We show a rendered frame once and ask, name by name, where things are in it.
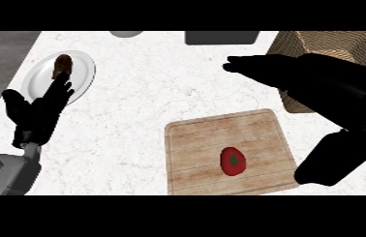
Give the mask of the red tomato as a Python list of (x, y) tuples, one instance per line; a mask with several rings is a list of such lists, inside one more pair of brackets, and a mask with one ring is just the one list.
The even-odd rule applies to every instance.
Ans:
[(247, 169), (247, 158), (235, 147), (226, 147), (220, 153), (220, 167), (227, 176), (239, 175)]

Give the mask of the dark grey rectangular appliance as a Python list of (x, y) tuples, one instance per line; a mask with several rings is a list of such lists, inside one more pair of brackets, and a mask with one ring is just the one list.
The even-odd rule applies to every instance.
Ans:
[(185, 42), (187, 45), (210, 44), (254, 44), (258, 31), (187, 31)]

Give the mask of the white plate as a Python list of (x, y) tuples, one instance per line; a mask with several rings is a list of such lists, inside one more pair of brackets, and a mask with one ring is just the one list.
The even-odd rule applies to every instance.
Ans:
[(31, 103), (37, 98), (41, 98), (53, 82), (52, 75), (55, 69), (56, 58), (66, 54), (71, 58), (71, 89), (74, 94), (69, 97), (68, 104), (72, 104), (86, 93), (92, 86), (96, 65), (87, 53), (78, 50), (65, 50), (49, 55), (31, 68), (24, 81), (21, 93), (25, 100)]

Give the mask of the wooden cutting board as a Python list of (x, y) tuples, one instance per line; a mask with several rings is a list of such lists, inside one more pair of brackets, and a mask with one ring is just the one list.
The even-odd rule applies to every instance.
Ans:
[(295, 159), (272, 110), (173, 122), (164, 138), (171, 194), (263, 194), (298, 186)]

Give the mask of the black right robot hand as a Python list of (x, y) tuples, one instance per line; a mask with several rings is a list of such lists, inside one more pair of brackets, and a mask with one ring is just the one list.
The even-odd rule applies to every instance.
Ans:
[(342, 127), (322, 138), (295, 171), (301, 185), (337, 185), (366, 163), (366, 66), (306, 53), (230, 56), (223, 69), (285, 91)]

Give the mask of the grey round object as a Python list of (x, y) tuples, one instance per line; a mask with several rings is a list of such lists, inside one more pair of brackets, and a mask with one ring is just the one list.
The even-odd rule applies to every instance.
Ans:
[(143, 31), (111, 31), (118, 38), (133, 38), (143, 33)]

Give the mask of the wicker basket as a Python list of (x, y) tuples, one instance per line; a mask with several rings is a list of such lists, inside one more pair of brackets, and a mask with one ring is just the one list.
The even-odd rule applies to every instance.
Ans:
[(362, 74), (340, 70), (337, 78), (366, 89), (366, 31), (280, 31), (267, 53), (295, 58), (314, 53), (356, 64)]

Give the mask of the brown chocolate cupcake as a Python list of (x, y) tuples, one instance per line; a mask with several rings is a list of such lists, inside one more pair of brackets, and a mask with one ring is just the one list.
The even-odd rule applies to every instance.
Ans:
[(55, 61), (55, 69), (52, 78), (56, 79), (62, 73), (71, 74), (72, 61), (66, 54), (62, 54)]

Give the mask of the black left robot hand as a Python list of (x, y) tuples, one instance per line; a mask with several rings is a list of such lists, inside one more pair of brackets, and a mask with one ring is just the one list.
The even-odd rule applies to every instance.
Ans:
[(24, 99), (16, 90), (6, 89), (3, 91), (7, 117), (16, 124), (12, 143), (16, 148), (24, 149), (30, 142), (38, 146), (49, 142), (72, 93), (66, 73), (59, 74), (44, 96), (37, 98), (33, 103)]

